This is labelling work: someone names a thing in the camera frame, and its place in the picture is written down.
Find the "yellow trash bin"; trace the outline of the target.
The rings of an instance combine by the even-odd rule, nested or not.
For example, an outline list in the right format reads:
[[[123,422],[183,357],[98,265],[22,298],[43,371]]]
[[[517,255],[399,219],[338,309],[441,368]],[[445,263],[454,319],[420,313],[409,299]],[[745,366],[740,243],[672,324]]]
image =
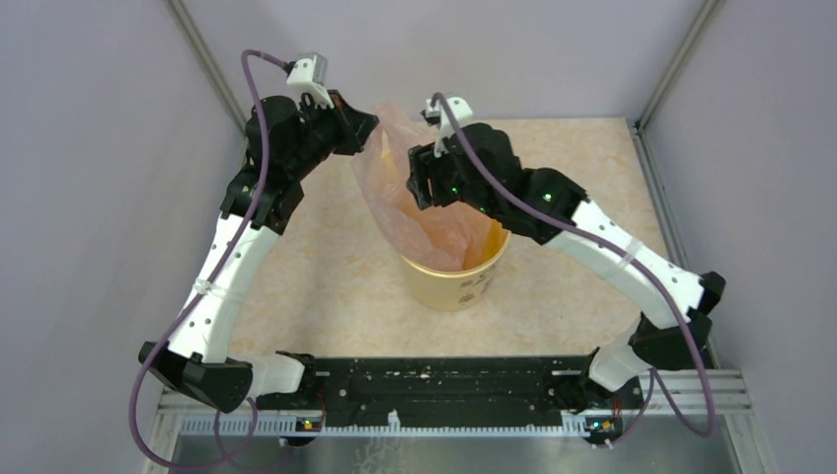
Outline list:
[[[440,311],[459,311],[474,305],[490,286],[510,236],[511,233],[495,221],[483,251],[484,260],[464,271],[433,270],[402,257],[409,292],[418,302]]]

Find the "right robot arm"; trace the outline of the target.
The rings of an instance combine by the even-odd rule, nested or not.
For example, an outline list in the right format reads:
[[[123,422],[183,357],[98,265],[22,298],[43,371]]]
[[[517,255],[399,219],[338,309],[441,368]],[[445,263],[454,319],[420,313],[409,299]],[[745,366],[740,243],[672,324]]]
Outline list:
[[[578,381],[581,399],[604,407],[630,379],[652,368],[693,368],[705,347],[725,280],[697,275],[658,255],[620,227],[563,173],[525,168],[509,136],[485,123],[462,137],[408,152],[407,188],[420,209],[462,202],[571,257],[627,296],[641,311],[632,330],[596,349]]]

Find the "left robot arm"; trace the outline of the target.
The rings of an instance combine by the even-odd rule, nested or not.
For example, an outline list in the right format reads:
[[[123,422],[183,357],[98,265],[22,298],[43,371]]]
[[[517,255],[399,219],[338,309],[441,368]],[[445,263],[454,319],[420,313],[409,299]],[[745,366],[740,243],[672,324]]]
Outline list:
[[[245,125],[246,161],[228,184],[215,234],[185,308],[188,315],[159,352],[146,342],[138,359],[166,387],[221,413],[246,399],[279,396],[293,408],[315,399],[316,381],[297,355],[250,359],[229,353],[232,331],[266,254],[304,197],[303,180],[332,155],[364,150],[379,118],[332,90],[331,109],[309,94],[264,98]]]

